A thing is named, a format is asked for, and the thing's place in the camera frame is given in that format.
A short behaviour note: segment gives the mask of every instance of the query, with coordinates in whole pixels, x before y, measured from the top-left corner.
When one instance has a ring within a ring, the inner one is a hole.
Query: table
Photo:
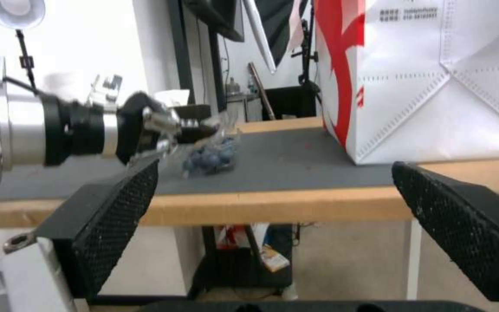
[[[164,170],[141,225],[406,221],[406,294],[416,298],[421,228],[392,186],[390,166],[353,166],[317,118],[240,128],[241,155],[234,172],[184,180]],[[499,160],[422,166],[499,193]],[[118,170],[123,168],[114,160],[93,158],[70,159],[53,169],[17,167],[0,186],[0,228],[35,227],[80,185]],[[55,186],[48,187],[48,179]]]

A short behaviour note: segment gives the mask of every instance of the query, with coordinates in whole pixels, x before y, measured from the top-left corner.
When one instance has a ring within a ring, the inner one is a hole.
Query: wooden table edge
[[[0,228],[35,227],[63,201],[63,199],[0,201]],[[406,221],[411,218],[411,211],[396,188],[384,186],[155,195],[140,225]]]

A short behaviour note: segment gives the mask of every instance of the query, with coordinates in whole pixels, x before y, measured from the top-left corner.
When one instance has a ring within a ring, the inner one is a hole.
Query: metal bracket
[[[122,84],[123,77],[119,75],[108,77],[97,75],[91,84],[90,94],[87,96],[87,106],[98,105],[105,112],[116,112],[117,98]]]

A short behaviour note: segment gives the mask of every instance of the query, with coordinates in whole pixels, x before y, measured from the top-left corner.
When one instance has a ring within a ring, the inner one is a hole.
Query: white table leg
[[[404,292],[406,300],[417,300],[422,228],[417,219],[405,222]]]

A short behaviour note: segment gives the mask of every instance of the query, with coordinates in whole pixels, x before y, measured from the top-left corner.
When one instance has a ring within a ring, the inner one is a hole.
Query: gray table mat
[[[266,192],[391,185],[390,166],[355,166],[324,130],[242,134],[234,170],[185,179],[161,170],[156,194]],[[15,166],[3,175],[0,200],[66,198],[91,180],[124,170],[116,159],[75,157],[57,168]]]

